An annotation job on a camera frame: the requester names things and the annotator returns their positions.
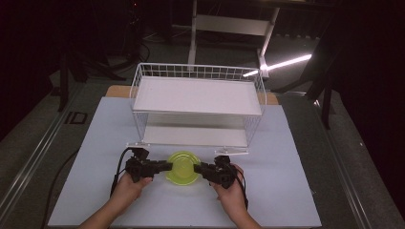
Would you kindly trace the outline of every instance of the yellow bowl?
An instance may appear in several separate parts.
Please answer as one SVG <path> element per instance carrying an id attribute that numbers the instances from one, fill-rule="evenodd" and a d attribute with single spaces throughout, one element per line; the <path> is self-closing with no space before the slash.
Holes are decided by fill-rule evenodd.
<path id="1" fill-rule="evenodd" d="M 200 160 L 193 153 L 178 151 L 171 155 L 167 161 L 173 163 L 173 168 L 166 172 L 166 178 L 173 183 L 188 185 L 199 177 L 199 174 L 194 172 L 194 164 L 200 164 Z"/>

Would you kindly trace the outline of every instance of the white tabletop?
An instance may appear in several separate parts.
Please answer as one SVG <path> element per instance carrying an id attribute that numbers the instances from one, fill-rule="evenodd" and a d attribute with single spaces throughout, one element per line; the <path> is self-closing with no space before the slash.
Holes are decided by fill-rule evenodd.
<path id="1" fill-rule="evenodd" d="M 77 226 L 108 199 L 121 152 L 138 140 L 131 100 L 103 97 L 53 209 L 50 226 Z M 213 163 L 208 147 L 152 146 L 149 159 L 167 159 L 178 150 Z M 231 161 L 245 171 L 249 213 L 264 227 L 317 227 L 321 222 L 283 108 L 266 106 L 247 156 Z M 216 200 L 216 193 L 199 177 L 177 186 L 155 175 L 116 227 L 234 227 Z"/>

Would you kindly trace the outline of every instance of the human hand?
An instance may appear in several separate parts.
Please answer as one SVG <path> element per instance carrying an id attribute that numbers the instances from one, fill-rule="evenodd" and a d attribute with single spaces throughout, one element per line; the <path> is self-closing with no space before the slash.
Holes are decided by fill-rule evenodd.
<path id="1" fill-rule="evenodd" d="M 244 171 L 238 165 L 233 165 L 239 171 L 239 180 L 243 181 Z M 216 184 L 214 182 L 210 182 L 209 184 L 217 192 L 217 200 L 221 202 L 225 212 L 229 215 L 232 221 L 235 221 L 235 219 L 240 217 L 244 217 L 247 214 L 244 193 L 236 179 L 228 189 L 225 189 L 223 186 L 221 186 L 221 184 Z"/>
<path id="2" fill-rule="evenodd" d="M 243 181 L 244 171 L 238 165 L 233 165 L 238 170 L 239 180 Z M 223 188 L 221 184 L 216 184 L 213 182 L 209 182 L 209 185 L 211 185 L 217 192 L 217 200 L 221 202 L 225 212 L 239 229 L 262 228 L 260 224 L 247 212 L 244 191 L 237 180 L 235 180 L 228 189 Z"/>
<path id="3" fill-rule="evenodd" d="M 131 175 L 124 173 L 120 178 L 116 189 L 107 201 L 109 207 L 117 216 L 122 215 L 125 210 L 137 199 L 142 193 L 142 189 L 152 181 L 151 177 L 141 178 L 134 183 Z"/>

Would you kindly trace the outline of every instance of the wire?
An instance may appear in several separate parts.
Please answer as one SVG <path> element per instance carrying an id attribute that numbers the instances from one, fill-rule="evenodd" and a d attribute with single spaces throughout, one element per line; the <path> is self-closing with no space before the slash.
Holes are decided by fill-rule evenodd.
<path id="1" fill-rule="evenodd" d="M 113 184 L 111 185 L 110 196 L 113 194 L 114 190 L 116 189 L 116 186 L 117 186 L 117 183 L 118 183 L 119 175 L 125 170 L 125 169 L 123 169 L 122 171 L 120 171 L 119 169 L 121 168 L 122 159 L 124 158 L 125 154 L 126 154 L 130 149 L 131 149 L 131 148 L 129 148 L 129 147 L 126 148 L 126 149 L 122 152 L 121 157 L 119 158 L 119 163 L 118 163 L 118 166 L 117 166 L 117 172 L 116 172 L 116 174 L 114 175 L 114 181 L 113 181 Z"/>
<path id="2" fill-rule="evenodd" d="M 243 181 L 244 181 L 244 184 L 242 184 L 242 182 L 241 182 L 241 180 L 239 179 L 238 175 L 233 172 L 233 170 L 232 170 L 232 168 L 230 167 L 230 165 L 226 163 L 225 166 L 229 169 L 229 171 L 232 173 L 233 176 L 235 176 L 236 180 L 238 181 L 239 186 L 241 187 L 241 190 L 242 190 L 242 194 L 244 195 L 245 207 L 246 207 L 246 209 L 247 209 L 247 207 L 248 207 L 248 205 L 249 205 L 249 200 L 247 200 L 247 196 L 246 196 L 246 179 L 245 179 L 244 174 L 243 174 L 240 170 L 236 169 L 236 170 L 242 175 L 242 179 L 243 179 Z"/>
<path id="3" fill-rule="evenodd" d="M 66 164 L 75 156 L 77 155 L 79 149 L 77 149 L 76 151 L 74 151 L 66 160 L 65 162 L 63 162 L 62 166 L 59 168 L 59 170 L 56 172 L 56 175 L 53 178 L 53 182 L 51 184 L 51 188 L 50 191 L 48 193 L 48 199 L 47 199 L 47 203 L 46 203 L 46 207 L 45 207 L 45 213 L 44 213 L 44 218 L 42 219 L 42 225 L 41 228 L 45 228 L 45 224 L 47 223 L 47 219 L 48 219 L 48 211 L 50 208 L 50 203 L 51 203 L 51 197 L 52 197 L 52 193 L 53 193 L 53 188 L 54 185 L 56 184 L 57 178 L 59 177 L 60 173 L 62 172 L 63 168 L 65 168 Z"/>

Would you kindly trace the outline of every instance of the fluorescent light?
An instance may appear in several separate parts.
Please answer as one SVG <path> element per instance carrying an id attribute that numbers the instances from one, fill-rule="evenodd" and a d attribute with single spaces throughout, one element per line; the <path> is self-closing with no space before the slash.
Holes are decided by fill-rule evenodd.
<path id="1" fill-rule="evenodd" d="M 285 61 L 285 62 L 281 62 L 279 64 L 271 65 L 271 66 L 262 65 L 262 66 L 260 66 L 260 70 L 269 71 L 269 70 L 281 68 L 281 67 L 291 65 L 291 64 L 295 64 L 295 63 L 298 63 L 298 62 L 301 62 L 301 61 L 304 61 L 304 60 L 309 60 L 311 57 L 312 57 L 312 55 L 308 54 L 308 55 L 304 55 L 304 56 L 301 56 L 301 57 L 298 57 L 298 58 L 295 58 L 295 59 L 291 59 L 291 60 L 288 60 L 288 61 Z M 258 71 L 253 71 L 253 72 L 250 72 L 250 73 L 246 73 L 246 74 L 244 74 L 244 77 L 248 77 L 248 76 L 251 76 L 251 75 L 257 74 L 257 73 L 258 73 Z"/>
<path id="2" fill-rule="evenodd" d="M 259 71 L 253 71 L 253 72 L 250 72 L 250 73 L 246 73 L 246 74 L 244 74 L 244 77 L 248 77 L 248 76 L 251 76 L 251 75 L 253 75 L 253 74 L 257 74 L 257 73 L 259 73 Z"/>
<path id="3" fill-rule="evenodd" d="M 288 60 L 288 61 L 285 61 L 285 62 L 282 62 L 282 63 L 279 63 L 279 64 L 267 66 L 266 68 L 260 67 L 260 69 L 262 69 L 262 70 L 263 69 L 266 69 L 266 70 L 277 69 L 277 68 L 284 67 L 284 66 L 291 65 L 291 64 L 295 64 L 295 63 L 298 63 L 298 62 L 301 62 L 301 61 L 304 61 L 304 60 L 308 60 L 308 59 L 310 59 L 310 57 L 311 57 L 311 54 L 308 54 L 308 55 L 304 55 L 304 56 L 301 56 L 301 57 L 298 57 L 298 58 L 295 58 L 295 59 L 291 59 L 291 60 Z"/>

